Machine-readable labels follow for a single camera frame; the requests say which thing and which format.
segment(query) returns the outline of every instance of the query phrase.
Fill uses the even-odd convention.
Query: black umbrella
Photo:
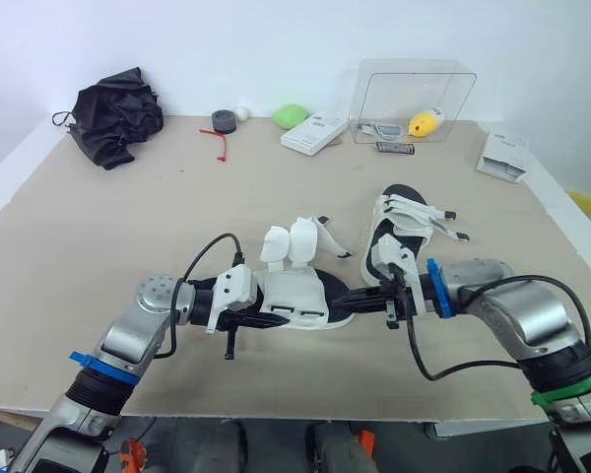
[[[61,113],[66,113],[66,117],[55,122],[55,116]],[[63,124],[67,115],[69,112],[55,113],[53,123]],[[164,125],[157,97],[143,82],[138,67],[101,79],[80,91],[72,115],[76,123],[68,125],[69,133],[81,151],[105,169],[134,161],[127,144],[147,141]]]

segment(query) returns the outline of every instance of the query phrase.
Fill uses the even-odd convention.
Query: beige tabletop
[[[441,264],[495,257],[517,272],[565,281],[591,318],[591,272],[525,184],[474,171],[485,139],[460,122],[447,141],[417,145],[414,156],[377,154],[344,143],[308,157],[280,145],[268,119],[251,119],[228,137],[198,132],[208,118],[171,117],[136,145],[136,161],[95,167],[66,137],[0,213],[0,407],[48,409],[78,371],[72,350],[89,352],[128,307],[147,276],[181,275],[212,237],[236,233],[247,263],[258,260],[271,225],[326,215],[356,257],[319,253],[315,266],[362,285],[359,271],[371,208],[387,185],[405,183],[428,203],[454,210],[453,230],[422,251]],[[196,278],[228,267],[231,243],[209,253]],[[419,344],[434,372],[485,358],[507,359],[484,324],[462,315],[417,320]],[[125,408],[128,414],[352,418],[386,420],[542,419],[522,374],[501,368],[424,380],[407,334],[383,314],[361,314],[341,329],[239,330],[236,360],[226,335],[178,329],[178,350],[156,360]]]

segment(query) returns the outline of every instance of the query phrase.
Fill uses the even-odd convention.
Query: white box
[[[530,142],[504,129],[491,130],[477,170],[510,182],[519,182],[529,169]]]
[[[348,127],[348,119],[314,113],[280,137],[283,146],[313,156]]]

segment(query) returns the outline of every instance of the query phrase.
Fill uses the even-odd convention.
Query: yellow toy
[[[567,190],[569,197],[573,199],[580,210],[587,215],[591,215],[591,195],[580,194],[572,190]]]
[[[415,114],[410,120],[408,133],[412,136],[423,137],[433,133],[444,121],[441,108],[433,106]]]

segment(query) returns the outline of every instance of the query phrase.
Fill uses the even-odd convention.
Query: small device
[[[328,113],[314,113],[283,134],[283,146],[313,156],[348,127],[348,120]]]
[[[389,141],[377,141],[376,151],[380,153],[396,153],[399,155],[413,155],[414,145],[410,143],[390,143]]]
[[[395,124],[360,123],[359,130],[385,141],[396,141],[405,134],[401,127]]]
[[[519,182],[529,169],[529,141],[507,130],[492,130],[480,154],[477,170],[493,177]]]

